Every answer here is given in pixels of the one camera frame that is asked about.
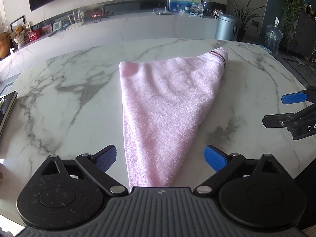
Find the wall outlet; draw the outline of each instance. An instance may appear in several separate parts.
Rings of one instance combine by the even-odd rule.
[[[259,22],[258,22],[258,21],[255,21],[255,20],[252,20],[251,26],[258,27],[258,26],[259,26]]]

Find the cable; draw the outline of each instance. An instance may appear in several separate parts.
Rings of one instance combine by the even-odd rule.
[[[114,10],[113,9],[109,9],[109,11],[107,11],[106,13],[104,13],[104,14],[102,14],[101,16],[97,16],[97,17],[93,17],[93,18],[91,18],[91,21],[93,22],[93,23],[98,23],[98,22],[100,22],[102,19],[104,19],[104,18],[109,18],[109,17],[111,17],[112,15],[113,15],[113,13],[114,13]]]
[[[257,26],[257,33],[258,33],[260,36],[264,36],[264,35],[262,35],[262,34],[259,33],[259,31],[258,31],[258,26]]]

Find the water bottle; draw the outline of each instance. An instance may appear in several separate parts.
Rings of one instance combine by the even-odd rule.
[[[267,26],[267,31],[265,33],[265,46],[274,54],[279,53],[279,45],[283,38],[283,33],[278,27],[279,21],[279,18],[276,18],[273,25]]]

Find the plant pot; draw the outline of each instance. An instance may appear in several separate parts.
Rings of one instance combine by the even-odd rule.
[[[244,40],[244,37],[245,37],[245,34],[246,34],[246,30],[244,29],[240,29],[238,31],[238,35],[237,35],[237,42],[242,42]]]

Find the towel stripe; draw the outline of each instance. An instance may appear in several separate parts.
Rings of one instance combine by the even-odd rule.
[[[225,60],[225,57],[224,57],[223,55],[221,55],[220,53],[215,52],[215,51],[210,51],[209,53],[211,53],[211,54],[213,54],[213,55],[215,55],[215,56],[221,58],[222,61],[224,62],[224,67],[226,67],[226,60]]]

